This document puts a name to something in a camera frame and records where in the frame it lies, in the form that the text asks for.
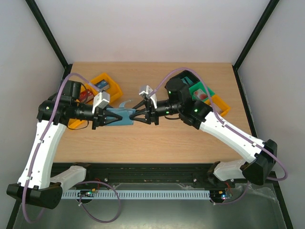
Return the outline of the blue card holder wallet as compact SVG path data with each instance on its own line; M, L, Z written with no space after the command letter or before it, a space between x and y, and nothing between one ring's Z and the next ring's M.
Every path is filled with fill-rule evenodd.
M110 124L107 124L106 126L124 126L124 125L133 125L134 121L130 119L130 115L133 115L136 112L136 109L134 108L126 108L125 105L131 102L131 100L127 100L122 102L118 108L113 108L108 106L106 108L107 111L112 112L116 115L119 115L122 117L122 120L112 122Z

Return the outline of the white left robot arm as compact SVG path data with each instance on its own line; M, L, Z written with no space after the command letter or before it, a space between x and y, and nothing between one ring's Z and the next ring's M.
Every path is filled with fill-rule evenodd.
M109 94L100 93L92 105L77 101L82 83L63 83L57 97L45 100L37 115L37 130L25 169L15 184L8 185L7 194L23 204L54 209L62 194L86 179L86 163L76 163L52 177L51 169L60 139L71 119L92 123L92 129L122 120L108 110Z

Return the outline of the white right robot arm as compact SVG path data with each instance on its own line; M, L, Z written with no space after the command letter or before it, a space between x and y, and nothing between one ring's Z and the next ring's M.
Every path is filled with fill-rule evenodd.
M188 86L179 78L170 79L166 85L168 99L157 101L147 86L140 95L143 100L129 116L133 121L158 125L159 117L178 114L185 124L216 137L235 150L242 159L231 162L215 162L209 170L208 182L213 187L231 179L247 179L263 185L274 167L277 144L263 141L235 128L222 117L216 116L212 107L192 99Z

